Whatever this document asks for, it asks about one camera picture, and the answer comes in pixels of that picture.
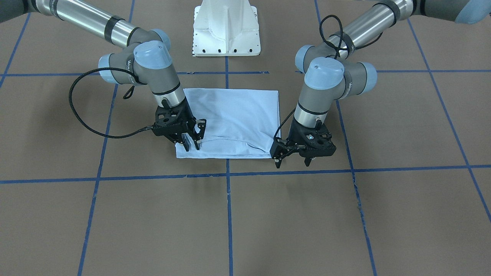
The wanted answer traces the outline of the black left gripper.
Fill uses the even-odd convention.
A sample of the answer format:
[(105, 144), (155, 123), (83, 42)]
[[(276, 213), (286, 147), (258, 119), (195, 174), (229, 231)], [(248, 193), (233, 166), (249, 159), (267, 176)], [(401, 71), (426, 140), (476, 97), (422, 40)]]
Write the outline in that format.
[(270, 155), (276, 168), (280, 168), (282, 160), (293, 153), (304, 157), (305, 166), (309, 167), (312, 159), (332, 156), (336, 152), (331, 138), (331, 133), (320, 119), (314, 119), (313, 128), (305, 127), (293, 119), (288, 138), (283, 140), (278, 136), (274, 137)]

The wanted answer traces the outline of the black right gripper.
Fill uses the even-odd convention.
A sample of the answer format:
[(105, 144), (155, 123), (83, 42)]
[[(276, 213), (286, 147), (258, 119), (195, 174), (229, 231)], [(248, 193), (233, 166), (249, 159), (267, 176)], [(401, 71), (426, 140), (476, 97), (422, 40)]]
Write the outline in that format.
[(156, 136), (165, 136), (172, 143), (182, 144), (186, 152), (191, 149), (190, 137), (196, 150), (200, 150), (201, 140), (206, 129), (206, 120), (197, 120), (193, 116), (186, 98), (175, 107), (170, 107), (168, 101), (164, 98), (162, 105), (155, 112), (152, 132)]

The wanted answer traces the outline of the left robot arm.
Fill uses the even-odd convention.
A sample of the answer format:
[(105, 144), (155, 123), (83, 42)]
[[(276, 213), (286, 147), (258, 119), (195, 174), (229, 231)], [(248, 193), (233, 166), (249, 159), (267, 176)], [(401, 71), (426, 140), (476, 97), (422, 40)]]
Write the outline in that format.
[(298, 153), (310, 166), (312, 159), (332, 156), (336, 146), (325, 120), (334, 101), (371, 91), (377, 71), (367, 62), (350, 62), (356, 51), (372, 45), (399, 21), (421, 15), (429, 18), (474, 24), (490, 13), (489, 0), (380, 0), (347, 26), (335, 15), (319, 24), (321, 45), (305, 45), (295, 57), (304, 83), (296, 108), (289, 114), (288, 137), (278, 133), (270, 149), (276, 168)]

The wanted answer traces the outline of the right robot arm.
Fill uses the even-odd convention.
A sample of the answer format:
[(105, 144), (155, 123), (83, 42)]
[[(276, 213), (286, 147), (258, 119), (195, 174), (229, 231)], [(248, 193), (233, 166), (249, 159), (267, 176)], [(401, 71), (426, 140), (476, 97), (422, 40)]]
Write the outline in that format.
[(139, 129), (151, 130), (172, 143), (181, 144), (186, 151), (200, 149), (206, 120), (196, 119), (169, 50), (170, 38), (160, 29), (145, 30), (83, 0), (2, 0), (1, 22), (21, 15), (38, 12), (86, 30), (112, 45), (120, 53), (102, 56), (97, 72), (109, 83), (130, 84), (124, 99), (132, 96), (134, 88), (147, 85), (157, 101), (154, 124)]

